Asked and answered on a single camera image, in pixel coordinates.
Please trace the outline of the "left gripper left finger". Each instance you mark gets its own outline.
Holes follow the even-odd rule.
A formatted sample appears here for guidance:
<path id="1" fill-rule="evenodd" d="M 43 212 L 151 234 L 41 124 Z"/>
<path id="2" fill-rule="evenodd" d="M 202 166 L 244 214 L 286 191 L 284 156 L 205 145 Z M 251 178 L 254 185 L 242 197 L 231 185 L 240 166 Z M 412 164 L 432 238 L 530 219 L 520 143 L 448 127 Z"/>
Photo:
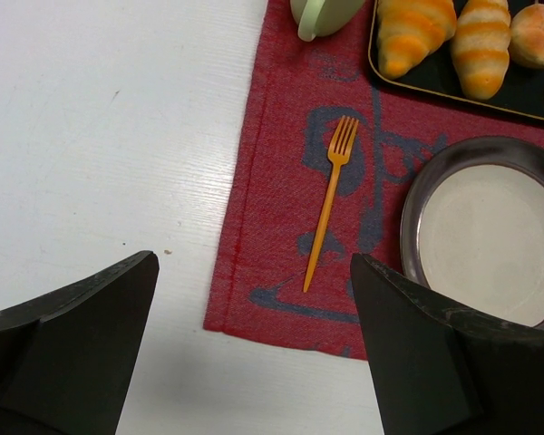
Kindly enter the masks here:
<path id="1" fill-rule="evenodd" d="M 141 251 L 0 311 L 0 434 L 113 434 L 159 274 Z"/>

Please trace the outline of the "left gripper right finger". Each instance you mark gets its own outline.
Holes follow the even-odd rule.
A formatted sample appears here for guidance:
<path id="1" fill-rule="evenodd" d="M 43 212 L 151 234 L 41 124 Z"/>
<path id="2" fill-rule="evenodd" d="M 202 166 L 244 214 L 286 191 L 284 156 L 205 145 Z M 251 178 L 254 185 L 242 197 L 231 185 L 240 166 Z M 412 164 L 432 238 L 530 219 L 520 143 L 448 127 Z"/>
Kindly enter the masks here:
<path id="1" fill-rule="evenodd" d="M 368 255 L 350 265 L 387 434 L 544 434 L 544 322 L 488 315 Z"/>

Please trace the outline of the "small striped croissant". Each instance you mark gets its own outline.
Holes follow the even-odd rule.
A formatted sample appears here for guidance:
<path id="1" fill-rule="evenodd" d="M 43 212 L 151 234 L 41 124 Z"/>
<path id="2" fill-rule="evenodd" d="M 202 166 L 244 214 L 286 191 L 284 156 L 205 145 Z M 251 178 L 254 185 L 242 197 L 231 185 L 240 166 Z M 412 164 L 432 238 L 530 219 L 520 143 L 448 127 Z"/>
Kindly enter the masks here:
<path id="1" fill-rule="evenodd" d="M 470 0 L 462 8 L 451 42 L 451 56 L 464 95 L 492 98 L 510 65 L 510 11 L 506 1 Z"/>

